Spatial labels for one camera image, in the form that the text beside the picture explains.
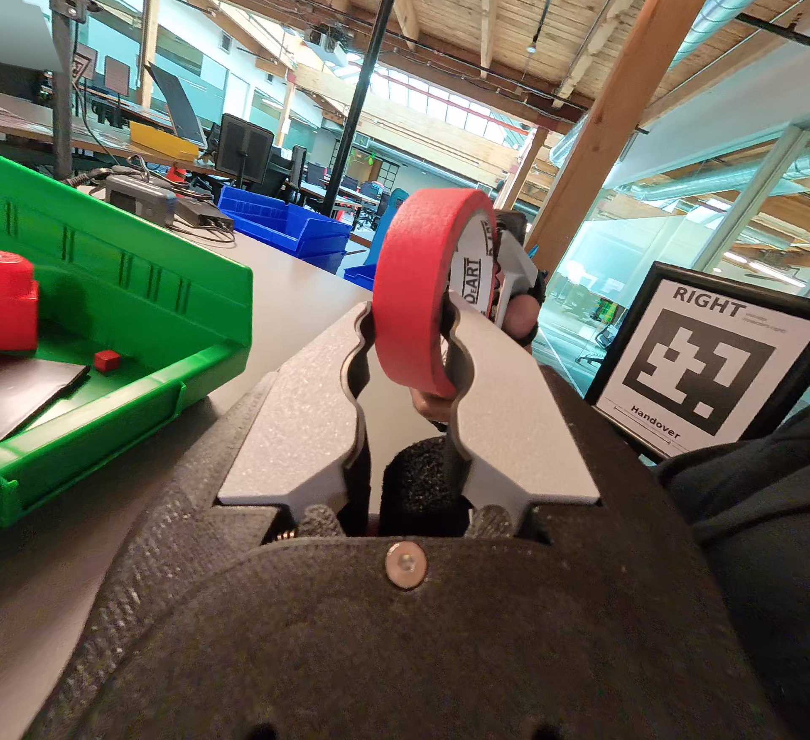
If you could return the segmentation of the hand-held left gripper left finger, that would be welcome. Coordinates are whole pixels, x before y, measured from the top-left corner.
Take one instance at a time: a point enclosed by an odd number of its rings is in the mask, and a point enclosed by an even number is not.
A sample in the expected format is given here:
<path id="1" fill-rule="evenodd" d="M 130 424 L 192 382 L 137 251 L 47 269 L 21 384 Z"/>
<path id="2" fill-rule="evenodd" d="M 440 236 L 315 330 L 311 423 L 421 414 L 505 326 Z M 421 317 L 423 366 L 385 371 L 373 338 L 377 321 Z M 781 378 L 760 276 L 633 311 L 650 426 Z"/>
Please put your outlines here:
<path id="1" fill-rule="evenodd" d="M 355 305 L 276 373 L 219 489 L 226 506 L 303 516 L 315 504 L 367 516 L 371 462 L 359 395 L 370 381 L 369 300 Z"/>

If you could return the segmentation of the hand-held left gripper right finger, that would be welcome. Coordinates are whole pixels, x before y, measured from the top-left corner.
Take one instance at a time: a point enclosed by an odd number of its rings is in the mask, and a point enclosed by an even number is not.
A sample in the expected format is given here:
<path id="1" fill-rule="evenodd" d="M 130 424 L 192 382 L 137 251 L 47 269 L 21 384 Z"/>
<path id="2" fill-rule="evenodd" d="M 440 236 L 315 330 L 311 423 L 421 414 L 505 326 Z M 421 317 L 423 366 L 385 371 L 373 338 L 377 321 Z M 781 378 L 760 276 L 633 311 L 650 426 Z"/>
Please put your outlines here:
<path id="1" fill-rule="evenodd" d="M 446 370 L 457 388 L 449 437 L 474 509 L 524 516 L 542 503 L 595 505 L 599 490 L 539 364 L 459 294 Z"/>

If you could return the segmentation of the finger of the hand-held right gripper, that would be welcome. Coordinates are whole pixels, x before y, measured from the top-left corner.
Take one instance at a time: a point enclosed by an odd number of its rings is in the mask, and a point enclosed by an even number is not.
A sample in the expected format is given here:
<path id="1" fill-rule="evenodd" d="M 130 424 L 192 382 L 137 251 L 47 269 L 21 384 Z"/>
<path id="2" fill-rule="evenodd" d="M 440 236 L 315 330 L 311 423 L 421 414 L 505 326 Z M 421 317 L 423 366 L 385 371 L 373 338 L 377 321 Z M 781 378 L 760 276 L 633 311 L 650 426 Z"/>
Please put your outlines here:
<path id="1" fill-rule="evenodd" d="M 530 296 L 543 305 L 543 272 L 538 270 L 508 227 L 497 227 L 495 257 L 495 290 L 490 320 L 496 326 L 502 326 L 509 302 L 515 296 Z"/>

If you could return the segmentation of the red tape roll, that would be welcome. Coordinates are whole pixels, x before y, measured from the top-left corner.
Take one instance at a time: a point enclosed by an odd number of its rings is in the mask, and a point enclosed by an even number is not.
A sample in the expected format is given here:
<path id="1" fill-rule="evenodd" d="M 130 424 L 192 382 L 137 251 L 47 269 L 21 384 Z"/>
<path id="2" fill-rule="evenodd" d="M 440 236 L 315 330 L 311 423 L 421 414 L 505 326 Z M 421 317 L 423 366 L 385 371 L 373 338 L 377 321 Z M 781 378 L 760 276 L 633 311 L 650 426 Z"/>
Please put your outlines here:
<path id="1" fill-rule="evenodd" d="M 390 381 L 445 399 L 456 389 L 441 353 L 447 291 L 488 316 L 495 281 L 494 209 L 472 188 L 423 188 L 402 202 L 373 285 L 376 351 Z"/>

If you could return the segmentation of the blue panel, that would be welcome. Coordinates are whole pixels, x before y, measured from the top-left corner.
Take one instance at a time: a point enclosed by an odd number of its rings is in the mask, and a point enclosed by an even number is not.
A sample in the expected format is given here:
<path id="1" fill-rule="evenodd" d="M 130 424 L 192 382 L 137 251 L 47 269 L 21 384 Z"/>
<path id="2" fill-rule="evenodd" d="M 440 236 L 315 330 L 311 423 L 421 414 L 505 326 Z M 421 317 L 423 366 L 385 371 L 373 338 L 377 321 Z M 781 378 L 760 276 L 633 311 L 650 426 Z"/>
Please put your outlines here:
<path id="1" fill-rule="evenodd" d="M 396 188 L 387 201 L 386 209 L 383 212 L 378 227 L 374 233 L 374 238 L 370 245 L 369 254 L 364 261 L 365 265 L 376 265 L 379 261 L 381 248 L 386 239 L 386 234 L 393 222 L 396 212 L 399 210 L 403 202 L 408 199 L 409 193 L 403 188 Z"/>

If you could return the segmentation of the framed marker sign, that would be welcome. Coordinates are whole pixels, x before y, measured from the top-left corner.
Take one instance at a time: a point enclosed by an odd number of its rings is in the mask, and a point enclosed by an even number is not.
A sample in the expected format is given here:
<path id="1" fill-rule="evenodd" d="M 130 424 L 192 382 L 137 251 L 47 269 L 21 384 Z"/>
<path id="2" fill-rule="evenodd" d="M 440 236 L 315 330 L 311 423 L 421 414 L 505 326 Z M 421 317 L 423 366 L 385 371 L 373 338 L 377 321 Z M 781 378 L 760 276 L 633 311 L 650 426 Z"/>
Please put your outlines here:
<path id="1" fill-rule="evenodd" d="M 768 435 L 808 384 L 807 297 L 656 261 L 584 400 L 661 461 Z"/>

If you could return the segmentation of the black power adapter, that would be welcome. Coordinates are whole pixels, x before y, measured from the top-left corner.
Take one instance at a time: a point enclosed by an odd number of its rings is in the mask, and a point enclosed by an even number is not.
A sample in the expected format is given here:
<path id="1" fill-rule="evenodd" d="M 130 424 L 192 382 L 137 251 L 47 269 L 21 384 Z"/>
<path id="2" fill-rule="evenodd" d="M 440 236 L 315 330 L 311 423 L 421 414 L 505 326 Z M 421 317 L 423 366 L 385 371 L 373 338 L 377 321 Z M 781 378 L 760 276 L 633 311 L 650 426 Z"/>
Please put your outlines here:
<path id="1" fill-rule="evenodd" d="M 234 221 L 211 202 L 179 197 L 175 204 L 175 215 L 178 221 L 194 229 L 205 229 L 233 234 Z"/>

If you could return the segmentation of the green plastic bin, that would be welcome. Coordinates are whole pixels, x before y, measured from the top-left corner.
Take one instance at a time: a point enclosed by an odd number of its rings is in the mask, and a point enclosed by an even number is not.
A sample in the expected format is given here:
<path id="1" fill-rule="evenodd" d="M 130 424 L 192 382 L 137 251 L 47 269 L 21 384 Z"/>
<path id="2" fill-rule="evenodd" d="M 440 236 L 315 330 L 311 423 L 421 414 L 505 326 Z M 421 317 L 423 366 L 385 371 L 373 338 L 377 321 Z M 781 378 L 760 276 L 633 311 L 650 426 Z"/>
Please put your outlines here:
<path id="1" fill-rule="evenodd" d="M 5 158 L 1 233 L 39 282 L 36 357 L 121 357 L 2 441 L 6 528 L 241 374 L 254 285 L 247 266 Z"/>

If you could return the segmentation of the black sheet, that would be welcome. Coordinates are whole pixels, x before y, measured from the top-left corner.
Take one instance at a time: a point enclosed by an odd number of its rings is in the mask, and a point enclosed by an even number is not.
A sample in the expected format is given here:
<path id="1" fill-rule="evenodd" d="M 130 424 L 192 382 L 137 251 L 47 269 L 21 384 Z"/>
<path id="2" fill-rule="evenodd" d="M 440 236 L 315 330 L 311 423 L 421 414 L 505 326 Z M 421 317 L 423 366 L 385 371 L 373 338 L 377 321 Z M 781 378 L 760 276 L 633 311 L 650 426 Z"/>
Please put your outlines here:
<path id="1" fill-rule="evenodd" d="M 1 440 L 84 382 L 88 372 L 89 367 L 83 364 L 3 355 Z"/>

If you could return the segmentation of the black monitor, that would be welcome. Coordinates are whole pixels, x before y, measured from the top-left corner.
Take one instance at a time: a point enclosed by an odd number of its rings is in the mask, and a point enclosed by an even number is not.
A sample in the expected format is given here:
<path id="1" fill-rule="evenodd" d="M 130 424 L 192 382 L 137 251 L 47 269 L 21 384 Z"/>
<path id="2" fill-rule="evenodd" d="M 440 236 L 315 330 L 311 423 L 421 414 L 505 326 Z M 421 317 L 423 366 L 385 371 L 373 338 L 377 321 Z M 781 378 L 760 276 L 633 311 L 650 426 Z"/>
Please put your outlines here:
<path id="1" fill-rule="evenodd" d="M 274 138 L 268 129 L 224 113 L 216 148 L 217 173 L 235 178 L 237 188 L 243 188 L 246 182 L 262 183 Z"/>

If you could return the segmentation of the red toy brick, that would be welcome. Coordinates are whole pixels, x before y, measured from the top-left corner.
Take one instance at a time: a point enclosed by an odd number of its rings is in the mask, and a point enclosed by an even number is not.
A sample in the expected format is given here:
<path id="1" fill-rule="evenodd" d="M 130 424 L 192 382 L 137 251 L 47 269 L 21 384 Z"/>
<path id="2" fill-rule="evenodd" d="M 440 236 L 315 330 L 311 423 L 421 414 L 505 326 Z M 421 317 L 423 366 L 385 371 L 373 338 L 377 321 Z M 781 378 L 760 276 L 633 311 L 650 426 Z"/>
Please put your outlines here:
<path id="1" fill-rule="evenodd" d="M 1 251 L 1 350 L 33 352 L 38 346 L 39 283 L 33 264 Z"/>

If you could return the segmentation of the yellow plastic bin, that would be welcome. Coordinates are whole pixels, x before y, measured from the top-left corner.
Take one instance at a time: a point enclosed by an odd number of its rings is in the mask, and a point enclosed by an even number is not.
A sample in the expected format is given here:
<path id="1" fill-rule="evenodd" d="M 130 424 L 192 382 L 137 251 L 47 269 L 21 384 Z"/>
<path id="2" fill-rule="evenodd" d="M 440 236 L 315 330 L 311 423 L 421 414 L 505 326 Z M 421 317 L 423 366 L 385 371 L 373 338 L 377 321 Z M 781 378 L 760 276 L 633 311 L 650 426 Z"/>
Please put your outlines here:
<path id="1" fill-rule="evenodd" d="M 199 157 L 198 145 L 162 129 L 131 121 L 129 130 L 133 144 L 166 156 L 172 161 L 193 162 Z"/>

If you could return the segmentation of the tilted dark board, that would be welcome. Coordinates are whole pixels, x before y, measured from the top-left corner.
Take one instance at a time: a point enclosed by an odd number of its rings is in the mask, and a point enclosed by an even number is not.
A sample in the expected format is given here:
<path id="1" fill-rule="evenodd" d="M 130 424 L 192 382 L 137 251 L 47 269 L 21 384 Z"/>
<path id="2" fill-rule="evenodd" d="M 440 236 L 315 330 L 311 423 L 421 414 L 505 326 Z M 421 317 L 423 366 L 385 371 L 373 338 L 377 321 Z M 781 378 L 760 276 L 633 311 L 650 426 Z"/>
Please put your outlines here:
<path id="1" fill-rule="evenodd" d="M 205 150 L 206 135 L 180 79 L 153 63 L 147 63 L 146 70 L 165 98 L 174 134 Z"/>

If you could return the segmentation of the long wooden desk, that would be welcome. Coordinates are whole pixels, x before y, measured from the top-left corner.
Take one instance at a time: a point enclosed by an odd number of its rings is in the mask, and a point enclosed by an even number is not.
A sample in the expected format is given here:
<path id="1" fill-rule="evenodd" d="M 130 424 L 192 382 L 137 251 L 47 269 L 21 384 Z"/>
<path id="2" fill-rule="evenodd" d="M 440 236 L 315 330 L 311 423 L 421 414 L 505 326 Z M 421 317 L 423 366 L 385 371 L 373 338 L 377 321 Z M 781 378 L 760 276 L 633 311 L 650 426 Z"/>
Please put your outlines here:
<path id="1" fill-rule="evenodd" d="M 177 167 L 202 174 L 215 174 L 211 164 L 197 160 L 172 158 L 163 152 L 134 142 L 130 129 L 117 129 L 88 121 L 86 127 L 80 117 L 72 117 L 70 145 L 74 149 L 116 156 L 121 159 L 133 155 L 141 156 L 145 161 L 166 167 Z M 18 138 L 36 140 L 43 143 L 54 142 L 54 118 L 50 108 L 33 105 L 25 100 L 1 95 L 1 132 Z"/>

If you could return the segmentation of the wooden post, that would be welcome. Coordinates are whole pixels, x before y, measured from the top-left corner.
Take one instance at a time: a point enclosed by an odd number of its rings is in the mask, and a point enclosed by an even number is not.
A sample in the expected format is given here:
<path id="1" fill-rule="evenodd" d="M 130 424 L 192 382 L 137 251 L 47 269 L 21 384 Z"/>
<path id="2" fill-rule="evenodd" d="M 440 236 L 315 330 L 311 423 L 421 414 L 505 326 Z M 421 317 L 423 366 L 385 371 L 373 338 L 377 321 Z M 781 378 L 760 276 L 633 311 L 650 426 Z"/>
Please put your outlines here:
<path id="1" fill-rule="evenodd" d="M 553 274 L 705 0 L 645 0 L 526 240 Z"/>

